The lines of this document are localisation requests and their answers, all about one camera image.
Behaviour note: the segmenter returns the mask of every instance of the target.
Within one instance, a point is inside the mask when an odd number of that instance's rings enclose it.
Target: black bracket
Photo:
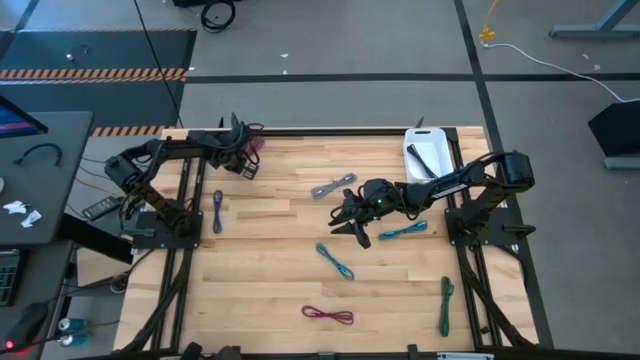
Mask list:
[[[189,236],[179,237],[171,232],[158,213],[143,211],[138,215],[136,230],[128,233],[138,249],[193,249],[200,245],[202,212],[189,213],[189,224]]]
[[[508,208],[496,208],[491,211],[486,231],[469,232],[462,221],[462,209],[446,209],[444,218],[452,246],[458,245],[515,245],[518,240],[536,230],[531,225],[515,225],[513,212]]]

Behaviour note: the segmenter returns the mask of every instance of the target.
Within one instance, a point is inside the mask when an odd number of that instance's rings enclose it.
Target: green cable tie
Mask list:
[[[449,300],[453,295],[451,279],[442,277],[442,307],[440,308],[440,335],[449,336]]]

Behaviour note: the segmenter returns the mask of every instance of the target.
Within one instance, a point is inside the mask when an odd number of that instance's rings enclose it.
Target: black cable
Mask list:
[[[87,174],[89,174],[89,175],[93,175],[93,176],[95,176],[95,177],[99,177],[99,178],[101,178],[101,179],[105,179],[105,180],[107,180],[107,181],[111,182],[111,179],[109,179],[108,177],[106,177],[106,176],[104,176],[104,175],[100,175],[100,174],[96,174],[96,173],[94,173],[94,172],[91,172],[91,171],[89,171],[89,170],[87,170],[87,169],[83,168],[83,167],[82,167],[82,165],[80,165],[80,166],[78,166],[78,167],[80,168],[80,170],[82,170],[82,171],[86,172],[86,173],[87,173]]]
[[[209,10],[211,10],[213,5],[217,5],[217,4],[225,4],[231,9],[231,15],[229,16],[229,19],[227,19],[227,21],[225,21],[222,24],[218,24],[214,22],[216,19],[218,19],[217,16],[214,17],[213,20],[209,20],[207,18],[207,13],[209,12]],[[219,32],[224,31],[226,28],[229,27],[229,25],[231,25],[231,23],[233,22],[233,20],[235,20],[235,18],[236,18],[236,6],[233,4],[233,1],[231,0],[211,0],[204,6],[204,8],[202,8],[202,11],[200,12],[200,23],[202,24],[204,31],[208,32],[209,34],[217,34]]]
[[[27,156],[29,156],[29,154],[31,154],[31,152],[35,149],[39,149],[41,147],[50,147],[53,148],[56,151],[56,162],[55,165],[56,166],[60,166],[60,162],[62,161],[62,149],[60,148],[60,146],[54,144],[54,143],[45,143],[45,144],[38,144],[38,145],[34,145],[32,147],[30,147],[29,149],[27,149],[27,151],[24,152],[24,154],[22,154],[22,157],[20,159],[16,159],[13,160],[13,163],[16,165],[21,165],[24,162],[24,159],[27,158]]]
[[[67,207],[68,207],[68,208],[69,208],[69,209],[70,209],[74,214],[76,214],[76,215],[80,218],[80,220],[82,220],[82,221],[87,221],[87,220],[85,219],[85,217],[84,217],[84,216],[82,216],[82,214],[80,214],[79,212],[77,212],[77,211],[76,211],[76,209],[74,209],[71,205],[67,204]]]
[[[144,24],[144,19],[142,18],[142,12],[140,12],[140,6],[138,6],[138,0],[133,0],[133,4],[136,6],[136,11],[138,12],[138,17],[140,18],[140,25],[142,25],[142,30],[144,30],[144,36],[147,38],[147,42],[149,43],[149,48],[151,48],[151,53],[153,54],[153,59],[156,62],[156,66],[158,67],[158,72],[162,76],[162,82],[164,82],[164,86],[167,88],[167,92],[169,93],[169,97],[171,98],[171,103],[173,103],[173,109],[176,111],[176,116],[178,117],[178,123],[181,128],[184,128],[184,124],[182,123],[182,118],[180,118],[180,109],[178,109],[178,103],[176,102],[176,98],[173,96],[171,92],[171,88],[169,87],[169,83],[167,82],[167,78],[164,76],[164,71],[162,71],[162,66],[160,65],[160,60],[158,60],[158,54],[156,54],[156,49],[153,47],[153,43],[151,42],[151,37],[149,36],[149,32],[147,31],[147,26]]]
[[[109,326],[109,325],[114,325],[119,323],[120,320],[116,320],[116,321],[111,321],[108,323],[99,323],[99,324],[91,324],[91,327],[99,327],[99,326]],[[82,329],[82,330],[78,330],[78,331],[73,331],[73,332],[68,332],[68,333],[64,333],[64,334],[59,334],[59,335],[54,335],[48,338],[44,338],[42,340],[38,340],[38,341],[34,341],[32,343],[30,343],[27,346],[23,346],[23,347],[15,347],[15,348],[11,348],[11,349],[5,349],[5,350],[0,350],[0,355],[3,354],[10,354],[10,353],[14,353],[14,352],[20,352],[24,349],[30,348],[32,346],[36,346],[36,345],[41,345],[44,343],[48,343],[49,341],[55,341],[55,340],[60,340],[60,338],[62,338],[63,336],[67,336],[67,335],[73,335],[73,334],[79,334],[82,332],[85,332],[86,329]]]
[[[94,162],[94,163],[98,163],[98,164],[106,164],[105,161],[100,161],[100,160],[94,160],[94,159],[88,159],[86,157],[83,157],[82,160],[84,161],[88,161],[88,162]]]

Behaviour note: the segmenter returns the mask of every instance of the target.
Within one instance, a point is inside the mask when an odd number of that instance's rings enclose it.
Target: soda can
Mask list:
[[[83,319],[64,318],[58,322],[58,330],[62,332],[72,332],[83,330],[89,323]]]
[[[88,343],[90,337],[89,333],[71,334],[61,337],[58,342],[62,347],[80,346]]]

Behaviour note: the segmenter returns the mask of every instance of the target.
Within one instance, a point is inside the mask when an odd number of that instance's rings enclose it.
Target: gray cable tie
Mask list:
[[[324,186],[318,186],[315,187],[313,189],[311,189],[311,196],[315,199],[321,199],[323,197],[325,197],[328,193],[332,192],[333,190],[337,189],[340,186],[344,186],[344,185],[349,185],[353,182],[355,182],[358,179],[358,177],[356,176],[356,174],[354,173],[348,173],[347,175],[343,176],[342,179],[338,180],[338,181],[332,181],[331,184],[328,185],[324,185]]]

